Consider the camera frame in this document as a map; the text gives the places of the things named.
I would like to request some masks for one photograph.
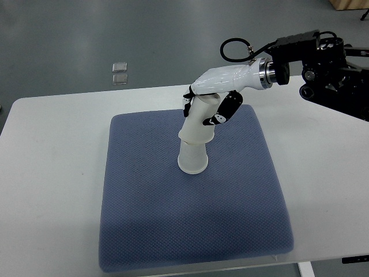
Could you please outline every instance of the table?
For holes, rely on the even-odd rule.
[[[369,252],[369,123],[307,102],[301,77],[245,89],[280,180],[292,252],[132,271],[162,275],[297,263]],[[100,208],[110,120],[182,107],[188,85],[25,98],[0,136],[0,270],[4,276],[104,276]]]

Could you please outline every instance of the concrete floor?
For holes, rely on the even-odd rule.
[[[0,0],[0,132],[19,98],[192,83],[209,68],[229,65],[219,47],[232,37],[258,49],[282,36],[320,29],[369,47],[369,18],[360,21],[364,12],[337,12],[328,0]],[[226,51],[246,55],[239,44]],[[112,85],[114,62],[128,63],[126,85]],[[292,74],[301,68],[292,63]],[[340,260],[313,267],[317,277],[369,272],[369,263]],[[292,264],[196,276],[299,276],[299,271]]]

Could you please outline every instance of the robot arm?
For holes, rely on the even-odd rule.
[[[247,45],[249,56],[230,59],[223,52],[229,42]],[[255,59],[266,52],[272,59]],[[228,92],[217,113],[204,120],[204,125],[215,125],[229,120],[242,103],[240,91],[245,87],[267,89],[272,83],[286,85],[289,81],[289,63],[302,61],[302,77],[306,82],[300,88],[303,99],[369,121],[369,69],[347,62],[347,56],[369,57],[369,48],[344,45],[333,32],[300,33],[279,38],[256,52],[244,39],[226,40],[220,48],[221,56],[229,62],[248,62],[246,65],[209,69],[184,95],[183,111],[188,116],[191,101],[196,95]]]

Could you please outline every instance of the blue cushion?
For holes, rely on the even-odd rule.
[[[111,121],[99,262],[105,272],[287,253],[293,236],[280,184],[251,106],[215,128],[209,165],[177,165],[182,110]]]

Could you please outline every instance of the cup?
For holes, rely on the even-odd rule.
[[[195,96],[191,105],[189,116],[179,131],[179,138],[191,144],[208,143],[214,138],[214,125],[204,126],[202,121],[212,117],[220,105],[220,96]]]
[[[205,143],[191,144],[181,140],[177,161],[179,168],[185,173],[198,174],[203,172],[208,166]]]

